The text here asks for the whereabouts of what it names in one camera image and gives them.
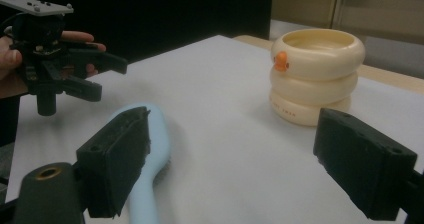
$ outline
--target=person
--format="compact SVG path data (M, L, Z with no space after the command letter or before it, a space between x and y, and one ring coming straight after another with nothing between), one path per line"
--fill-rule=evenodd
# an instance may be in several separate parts
M94 36L86 32L64 31L62 40L93 43ZM18 50L10 50L11 44L12 40L9 37L0 38L0 99L27 92L25 83L15 71L22 63L22 54ZM106 51L104 44L93 44L96 44L99 50ZM93 64L87 63L86 70L87 76L97 74Z
M94 36L86 32L63 31L61 38L95 44L100 51L106 51L104 44L95 43ZM28 91L16 72L16 68L22 64L23 56L18 50L11 50L10 44L12 40L9 37L0 38L0 147L15 141L20 96ZM87 63L86 71L88 77L98 73L91 63Z

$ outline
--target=tabletop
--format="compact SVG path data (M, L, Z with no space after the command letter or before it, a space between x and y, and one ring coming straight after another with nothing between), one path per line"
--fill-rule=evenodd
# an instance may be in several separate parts
M164 113L172 145L155 187L161 223L374 223L313 155L316 129L273 112L271 68L268 50L215 36L133 63L125 76L91 77L103 86L100 102L58 95L57 113L42 117L25 96L7 200L36 167L74 163L75 150L116 110L149 102ZM349 113L421 156L423 104L423 95L360 77ZM424 169L421 158L416 169ZM400 212L396 223L404 219ZM87 223L128 223L128 211Z

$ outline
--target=light blue spoon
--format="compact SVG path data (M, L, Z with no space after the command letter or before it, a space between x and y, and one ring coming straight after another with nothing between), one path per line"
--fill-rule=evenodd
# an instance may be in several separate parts
M135 103L121 108L113 116L141 106L150 110L148 122L151 144L150 154L146 157L141 175L129 195L130 224L159 224L153 186L155 177L168 167L171 156L171 146L163 114L156 105Z

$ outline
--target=orange beak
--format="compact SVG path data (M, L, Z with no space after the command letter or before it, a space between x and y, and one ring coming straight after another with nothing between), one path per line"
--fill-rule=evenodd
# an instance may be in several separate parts
M285 72L289 68L289 64L287 63L287 53L285 51L279 52L274 57L274 68L280 72Z

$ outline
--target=beige wall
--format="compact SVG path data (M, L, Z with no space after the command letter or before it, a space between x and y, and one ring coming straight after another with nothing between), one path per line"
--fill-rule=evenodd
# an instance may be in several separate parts
M424 44L424 0L273 0L272 19Z

